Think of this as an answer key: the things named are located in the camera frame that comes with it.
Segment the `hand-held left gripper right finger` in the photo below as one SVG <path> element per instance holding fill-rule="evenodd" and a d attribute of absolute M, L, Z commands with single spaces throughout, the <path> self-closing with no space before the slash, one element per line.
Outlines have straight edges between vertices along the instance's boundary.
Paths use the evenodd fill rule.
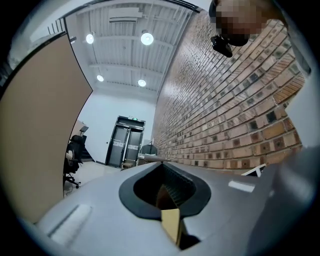
<path fill-rule="evenodd" d="M 221 174 L 177 163 L 164 166 L 194 182 L 195 192 L 184 206 L 194 212 L 199 196 L 210 189 L 210 199 L 196 215 L 183 214 L 189 235 L 199 242 L 186 249 L 173 248 L 163 256 L 252 256 L 256 253 L 254 228 L 272 190 L 272 173 L 261 177 Z"/>

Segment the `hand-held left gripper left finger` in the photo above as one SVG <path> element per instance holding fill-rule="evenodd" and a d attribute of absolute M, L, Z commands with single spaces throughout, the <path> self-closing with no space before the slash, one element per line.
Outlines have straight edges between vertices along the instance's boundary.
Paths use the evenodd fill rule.
<path fill-rule="evenodd" d="M 149 163 L 96 178 L 52 207 L 36 224 L 48 234 L 77 205 L 92 208 L 70 249 L 83 256 L 176 256 L 179 249 L 158 220 L 132 214 L 119 198 L 128 178 L 156 168 Z"/>

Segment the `light wooden table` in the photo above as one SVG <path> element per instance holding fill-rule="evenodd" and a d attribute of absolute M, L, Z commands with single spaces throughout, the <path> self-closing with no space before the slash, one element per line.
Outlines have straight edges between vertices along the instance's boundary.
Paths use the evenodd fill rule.
<path fill-rule="evenodd" d="M 180 249 L 183 248 L 184 224 L 181 213 L 166 186 L 162 184 L 157 193 L 155 206 L 160 209 L 161 225 L 168 237 Z"/>

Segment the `black office chair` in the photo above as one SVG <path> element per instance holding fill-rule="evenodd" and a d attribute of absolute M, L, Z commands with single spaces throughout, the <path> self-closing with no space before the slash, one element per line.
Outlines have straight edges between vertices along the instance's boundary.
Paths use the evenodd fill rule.
<path fill-rule="evenodd" d="M 63 165 L 63 185 L 68 181 L 75 185 L 75 188 L 80 187 L 81 182 L 75 182 L 72 174 L 75 174 L 79 169 L 80 164 L 83 163 L 82 155 L 85 148 L 86 139 L 80 135 L 73 135 L 67 145 L 66 154 Z"/>

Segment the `black double door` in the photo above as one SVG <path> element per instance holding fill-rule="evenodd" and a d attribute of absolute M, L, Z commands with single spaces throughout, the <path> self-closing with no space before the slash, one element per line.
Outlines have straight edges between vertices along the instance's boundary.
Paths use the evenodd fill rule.
<path fill-rule="evenodd" d="M 137 165 L 138 153 L 142 147 L 146 122 L 118 116 L 111 134 L 105 158 L 105 164 L 121 169 L 124 161 Z"/>

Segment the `brown partition board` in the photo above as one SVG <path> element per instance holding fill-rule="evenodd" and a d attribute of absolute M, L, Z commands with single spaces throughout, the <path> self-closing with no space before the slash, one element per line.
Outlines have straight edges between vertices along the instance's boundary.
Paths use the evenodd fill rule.
<path fill-rule="evenodd" d="M 64 32 L 33 50 L 6 80 L 0 182 L 19 218 L 36 223 L 63 199 L 67 145 L 92 91 Z"/>

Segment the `person's white printed t-shirt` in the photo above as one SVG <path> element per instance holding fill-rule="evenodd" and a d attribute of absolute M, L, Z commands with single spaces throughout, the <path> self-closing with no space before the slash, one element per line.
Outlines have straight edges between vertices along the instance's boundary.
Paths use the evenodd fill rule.
<path fill-rule="evenodd" d="M 299 152 L 265 169 L 251 194 L 257 215 L 246 256 L 320 254 L 320 56 L 310 34 L 293 22 L 288 35 L 305 84 L 288 105 Z"/>

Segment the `black slatted vent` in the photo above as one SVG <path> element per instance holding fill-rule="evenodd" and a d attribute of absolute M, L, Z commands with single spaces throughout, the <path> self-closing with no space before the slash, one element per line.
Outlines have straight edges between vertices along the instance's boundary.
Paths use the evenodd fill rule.
<path fill-rule="evenodd" d="M 49 35 L 55 35 L 66 31 L 65 20 L 63 18 L 55 20 L 47 27 Z"/>

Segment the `white ceiling air conditioner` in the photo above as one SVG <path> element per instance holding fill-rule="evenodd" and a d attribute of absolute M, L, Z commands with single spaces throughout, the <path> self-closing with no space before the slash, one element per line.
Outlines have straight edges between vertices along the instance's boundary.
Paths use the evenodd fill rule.
<path fill-rule="evenodd" d="M 142 18 L 142 15 L 138 7 L 112 8 L 108 12 L 108 21 L 110 23 L 136 23 Z"/>

